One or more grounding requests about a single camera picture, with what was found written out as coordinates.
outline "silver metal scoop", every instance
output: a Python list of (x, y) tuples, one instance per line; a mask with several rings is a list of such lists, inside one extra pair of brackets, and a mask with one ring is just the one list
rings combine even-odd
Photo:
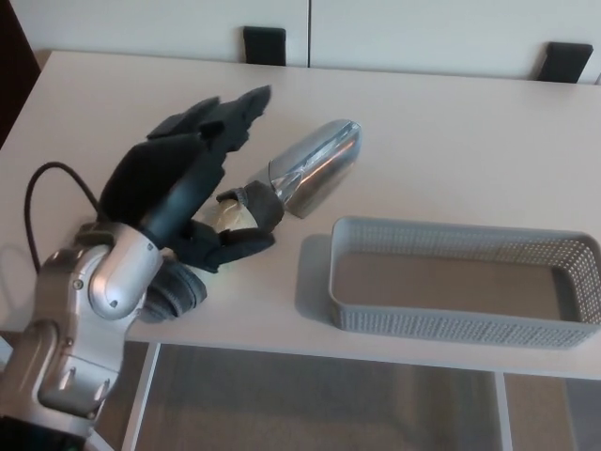
[(338, 119), (271, 160), (271, 186), (286, 210), (299, 218), (313, 211), (348, 173), (361, 143), (361, 126)]

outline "white cabinet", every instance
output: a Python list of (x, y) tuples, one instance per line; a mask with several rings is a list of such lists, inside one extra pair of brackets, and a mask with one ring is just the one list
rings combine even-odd
[(240, 61), (240, 28), (287, 33), (287, 62), (307, 65), (307, 0), (12, 0), (35, 51), (82, 50)]
[(556, 40), (598, 48), (595, 83), (600, 17), (590, 0), (313, 0), (311, 66), (527, 79)]

